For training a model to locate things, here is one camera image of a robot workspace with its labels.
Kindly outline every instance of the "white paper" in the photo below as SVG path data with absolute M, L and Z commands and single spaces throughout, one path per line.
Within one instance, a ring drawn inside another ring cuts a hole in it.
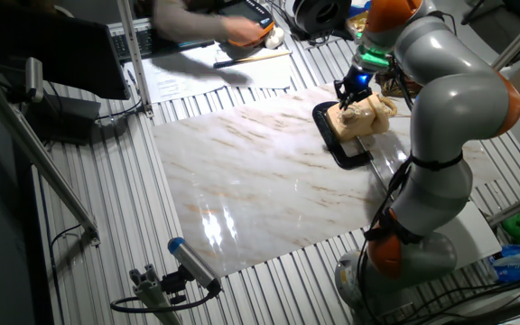
M 262 49 L 255 56 L 265 56 L 282 50 Z M 230 60 L 225 52 L 218 48 L 216 62 Z M 289 88 L 291 77 L 290 55 L 283 55 L 272 59 L 264 59 L 255 62 L 241 63 L 232 67 L 220 69 L 227 73 L 239 74 L 246 77 L 239 82 L 232 82 L 231 86 L 255 87 L 255 88 Z
M 264 56 L 274 51 L 280 50 L 262 49 L 254 56 Z M 214 63 L 224 60 L 230 58 L 218 44 L 142 60 L 151 102 L 197 96 L 225 86 L 275 89 L 291 86 L 289 55 L 219 70 L 213 68 Z M 124 75 L 133 84 L 127 70 L 134 73 L 131 62 L 124 66 Z

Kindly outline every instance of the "person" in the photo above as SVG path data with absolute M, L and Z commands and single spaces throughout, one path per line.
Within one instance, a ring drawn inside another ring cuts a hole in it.
M 249 43 L 262 33 L 257 23 L 245 17 L 196 13 L 214 8 L 214 0 L 138 0 L 136 4 L 136 13 L 140 11 L 150 15 L 152 26 L 160 36 L 174 42 L 224 41 L 229 38 Z

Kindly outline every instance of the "metal grating table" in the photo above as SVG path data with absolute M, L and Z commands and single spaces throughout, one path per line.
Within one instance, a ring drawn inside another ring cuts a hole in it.
M 93 130 L 92 145 L 57 143 L 52 147 L 54 161 L 95 216 L 101 238 L 101 245 L 95 248 L 85 242 L 82 231 L 77 229 L 54 246 L 60 289 L 55 291 L 51 276 L 49 287 L 56 324 L 159 323 L 153 315 L 127 315 L 109 309 L 110 301 L 133 295 L 129 270 L 153 264 L 163 275 L 178 266 L 166 245 L 170 238 L 181 236 L 181 228 L 151 127 L 340 79 L 355 50 L 353 43 L 342 40 L 310 48 L 290 35 L 286 35 L 283 46 L 292 51 L 291 89 L 222 88 L 164 102 L 153 106 L 153 119 L 142 113 L 104 119 Z M 102 116 L 121 112 L 139 100 L 133 87 L 133 97 L 128 101 L 105 100 L 61 85 L 56 88 L 61 96 L 100 102 Z M 471 198 L 484 213 L 493 215 L 520 200 L 520 146 L 510 132 L 482 144 L 503 178 L 481 187 Z M 62 230 L 77 225 L 77 221 L 37 173 L 34 181 L 42 239 L 49 243 Z M 499 238 L 506 241 L 502 234 Z M 355 230 L 226 276 L 222 279 L 224 292 L 218 299 L 180 315 L 185 324 L 352 323 L 349 308 L 334 288 L 333 272 L 338 259 L 347 251 L 358 249 L 363 241 L 362 231 Z M 44 250 L 46 265 L 51 270 L 47 247 Z M 449 289 L 487 283 L 485 266 L 475 263 L 416 287 L 413 303 L 418 306 Z M 444 296 L 428 311 L 471 294 L 455 292 Z M 189 284 L 189 301 L 203 296 L 196 284 Z M 401 312 L 410 313 L 411 308 Z M 386 320 L 398 320 L 397 317 L 399 312 Z

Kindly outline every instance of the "orange object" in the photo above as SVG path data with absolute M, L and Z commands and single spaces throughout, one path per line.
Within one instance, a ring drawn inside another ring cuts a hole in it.
M 250 43 L 235 42 L 235 41 L 232 41 L 232 40 L 227 40 L 227 41 L 230 44 L 236 45 L 236 46 L 243 46 L 243 47 L 256 46 L 256 45 L 260 44 L 264 40 L 264 37 L 270 31 L 272 31 L 273 28 L 274 28 L 274 22 L 270 23 L 268 26 L 266 26 L 266 28 L 263 29 L 262 33 L 258 36 L 257 40 L 255 40 L 253 42 L 250 42 Z
M 392 209 L 388 211 L 396 219 L 395 212 Z M 395 234 L 368 243 L 367 253 L 370 263 L 380 274 L 390 279 L 401 276 L 401 241 Z
M 513 125 L 516 124 L 516 121 L 519 120 L 520 117 L 520 94 L 516 91 L 515 87 L 509 80 L 505 79 L 500 73 L 497 72 L 497 75 L 503 80 L 505 83 L 506 91 L 509 93 L 509 110 L 506 113 L 505 122 L 498 130 L 495 136 L 502 135 L 506 131 L 510 130 Z
M 367 29 L 372 33 L 392 30 L 404 25 L 423 0 L 373 0 L 368 11 Z

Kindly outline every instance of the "person's hand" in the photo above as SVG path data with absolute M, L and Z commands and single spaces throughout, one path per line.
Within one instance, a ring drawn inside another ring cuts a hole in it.
M 257 40 L 262 34 L 259 24 L 244 17 L 224 17 L 222 23 L 230 40 L 234 42 L 250 43 Z

